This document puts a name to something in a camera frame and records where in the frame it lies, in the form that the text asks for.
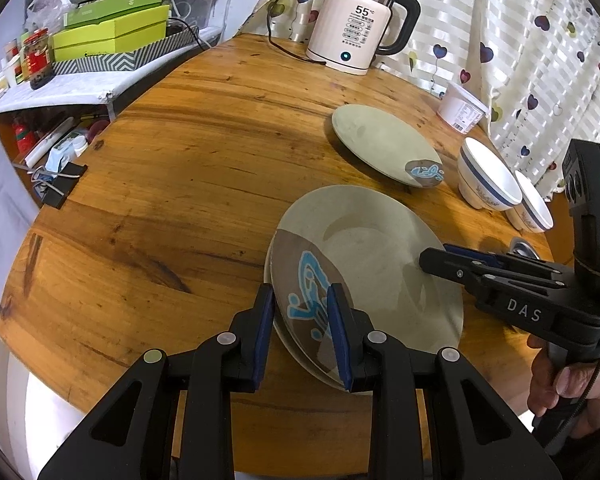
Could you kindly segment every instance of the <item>human hand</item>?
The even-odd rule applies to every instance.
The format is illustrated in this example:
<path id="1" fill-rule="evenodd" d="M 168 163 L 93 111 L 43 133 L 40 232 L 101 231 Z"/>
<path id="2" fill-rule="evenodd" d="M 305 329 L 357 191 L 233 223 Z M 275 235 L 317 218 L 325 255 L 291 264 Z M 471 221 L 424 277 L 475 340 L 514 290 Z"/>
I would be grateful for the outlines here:
<path id="1" fill-rule="evenodd" d="M 530 335 L 526 344 L 529 348 L 540 348 L 540 352 L 531 365 L 531 386 L 526 405 L 537 416 L 543 416 L 546 410 L 554 408 L 559 397 L 576 399 L 587 387 L 596 364 L 578 363 L 556 370 L 549 360 L 546 341 Z M 587 396 L 587 407 L 576 420 L 571 438 L 582 438 L 600 429 L 600 375 Z"/>

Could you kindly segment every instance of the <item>screw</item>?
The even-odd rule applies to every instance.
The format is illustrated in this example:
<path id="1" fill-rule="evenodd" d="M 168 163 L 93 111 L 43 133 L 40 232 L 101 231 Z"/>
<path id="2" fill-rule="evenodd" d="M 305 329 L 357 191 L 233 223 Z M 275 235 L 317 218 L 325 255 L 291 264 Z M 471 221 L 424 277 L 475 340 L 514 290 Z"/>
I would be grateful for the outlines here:
<path id="1" fill-rule="evenodd" d="M 235 342 L 235 340 L 236 336 L 231 332 L 222 332 L 221 334 L 218 334 L 218 337 L 216 338 L 216 341 L 218 341 L 221 345 L 230 345 L 231 343 Z"/>
<path id="2" fill-rule="evenodd" d="M 460 352 L 451 347 L 443 349 L 440 355 L 442 355 L 445 361 L 451 361 L 452 363 L 455 363 L 460 358 Z"/>
<path id="3" fill-rule="evenodd" d="M 373 330 L 373 332 L 369 332 L 366 335 L 366 338 L 372 343 L 384 343 L 386 341 L 386 334 L 379 330 Z"/>
<path id="4" fill-rule="evenodd" d="M 144 353 L 144 362 L 145 363 L 149 363 L 149 364 L 153 364 L 153 363 L 157 363 L 160 359 L 162 359 L 162 352 L 160 352 L 157 349 L 153 349 L 153 350 L 147 350 Z"/>

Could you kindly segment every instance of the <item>beige plate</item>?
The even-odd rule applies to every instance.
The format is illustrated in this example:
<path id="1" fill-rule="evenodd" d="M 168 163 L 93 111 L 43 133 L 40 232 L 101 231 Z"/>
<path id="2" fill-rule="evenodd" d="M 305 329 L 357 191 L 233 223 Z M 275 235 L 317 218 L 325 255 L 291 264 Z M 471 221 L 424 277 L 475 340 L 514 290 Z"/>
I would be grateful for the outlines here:
<path id="1" fill-rule="evenodd" d="M 427 247 L 443 248 L 415 213 L 365 187 L 323 187 L 285 212 L 270 251 L 271 282 L 286 330 L 322 373 L 340 382 L 326 316 L 331 283 L 343 284 L 376 330 L 410 348 L 458 346 L 461 289 L 420 270 Z"/>
<path id="2" fill-rule="evenodd" d="M 273 245 L 273 240 L 269 244 L 269 249 L 267 249 L 267 257 L 264 261 L 264 283 L 271 283 L 271 247 Z M 282 319 L 282 314 L 279 310 L 276 310 L 273 315 L 273 328 L 276 329 L 276 333 L 282 341 L 282 344 L 285 346 L 287 351 L 292 355 L 292 357 L 298 361 L 299 365 L 304 368 L 307 372 L 309 372 L 316 379 L 322 381 L 333 388 L 337 388 L 339 390 L 344 390 L 342 382 L 335 381 L 325 373 L 323 373 L 320 368 L 314 365 L 309 358 L 302 353 L 300 347 L 296 344 L 291 334 L 286 329 L 285 322 Z"/>
<path id="3" fill-rule="evenodd" d="M 414 187 L 442 182 L 442 161 L 412 126 L 364 105 L 344 105 L 331 116 L 340 140 L 358 158 L 386 176 Z"/>

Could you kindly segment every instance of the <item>white shelf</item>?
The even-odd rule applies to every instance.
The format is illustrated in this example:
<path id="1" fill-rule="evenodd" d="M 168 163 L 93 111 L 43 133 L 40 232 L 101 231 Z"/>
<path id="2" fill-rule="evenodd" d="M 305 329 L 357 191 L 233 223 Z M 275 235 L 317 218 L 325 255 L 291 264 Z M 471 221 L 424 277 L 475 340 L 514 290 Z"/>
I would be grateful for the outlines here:
<path id="1" fill-rule="evenodd" d="M 200 30 L 200 37 L 211 42 L 220 32 L 220 27 L 206 27 Z M 128 72 L 57 75 L 38 90 L 32 90 L 28 81 L 21 83 L 9 88 L 0 98 L 0 113 L 41 106 L 110 104 L 142 78 L 195 47 L 196 44 L 184 46 Z"/>

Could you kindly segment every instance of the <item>electric kettle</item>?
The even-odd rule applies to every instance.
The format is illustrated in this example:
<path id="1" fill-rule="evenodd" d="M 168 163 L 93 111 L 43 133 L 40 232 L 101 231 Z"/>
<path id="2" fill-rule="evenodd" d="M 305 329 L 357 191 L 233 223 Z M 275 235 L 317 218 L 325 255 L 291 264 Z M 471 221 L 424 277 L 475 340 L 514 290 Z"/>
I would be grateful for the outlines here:
<path id="1" fill-rule="evenodd" d="M 379 46 L 396 3 L 407 10 L 395 43 Z M 355 75 L 365 75 L 374 54 L 390 56 L 407 45 L 420 16 L 417 0 L 324 0 L 306 56 Z"/>

